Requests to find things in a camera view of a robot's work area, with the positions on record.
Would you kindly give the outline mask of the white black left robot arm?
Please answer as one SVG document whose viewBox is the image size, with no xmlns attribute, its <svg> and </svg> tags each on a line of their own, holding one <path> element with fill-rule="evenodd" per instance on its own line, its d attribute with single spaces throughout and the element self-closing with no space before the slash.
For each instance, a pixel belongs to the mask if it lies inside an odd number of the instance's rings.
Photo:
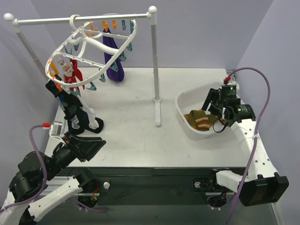
<svg viewBox="0 0 300 225">
<path fill-rule="evenodd" d="M 90 161 L 106 144 L 100 137 L 78 137 L 66 132 L 49 157 L 40 151 L 28 153 L 19 163 L 18 173 L 9 184 L 0 210 L 2 225 L 35 225 L 49 211 L 80 192 L 97 192 L 98 184 L 90 169 L 83 168 L 48 195 L 37 199 L 51 181 L 78 159 Z"/>
</svg>

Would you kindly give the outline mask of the white sock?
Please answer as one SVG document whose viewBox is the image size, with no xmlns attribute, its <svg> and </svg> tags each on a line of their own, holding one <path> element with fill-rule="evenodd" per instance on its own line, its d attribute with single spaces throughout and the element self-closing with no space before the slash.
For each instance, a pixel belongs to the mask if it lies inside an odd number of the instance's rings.
<svg viewBox="0 0 300 225">
<path fill-rule="evenodd" d="M 86 103 L 84 102 L 84 100 L 82 99 L 82 97 L 78 97 L 79 101 L 82 104 L 82 109 L 87 113 L 88 118 L 89 118 L 89 127 L 91 129 L 96 129 L 99 128 L 99 124 L 96 121 L 96 114 L 94 112 L 94 110 L 92 108 L 89 108 Z"/>
</svg>

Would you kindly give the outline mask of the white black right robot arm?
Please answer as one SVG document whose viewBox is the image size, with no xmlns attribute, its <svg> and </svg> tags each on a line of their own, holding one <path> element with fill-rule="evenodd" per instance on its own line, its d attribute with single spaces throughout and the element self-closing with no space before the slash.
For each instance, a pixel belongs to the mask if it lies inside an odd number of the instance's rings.
<svg viewBox="0 0 300 225">
<path fill-rule="evenodd" d="M 252 107 L 243 104 L 237 96 L 236 85 L 221 85 L 218 89 L 209 89 L 202 110 L 225 121 L 243 151 L 248 163 L 245 175 L 239 175 L 230 169 L 215 170 L 208 179 L 208 187 L 219 191 L 225 187 L 237 194 L 244 206 L 276 203 L 289 186 L 286 176 L 279 175 L 272 164 L 259 136 L 258 118 Z"/>
</svg>

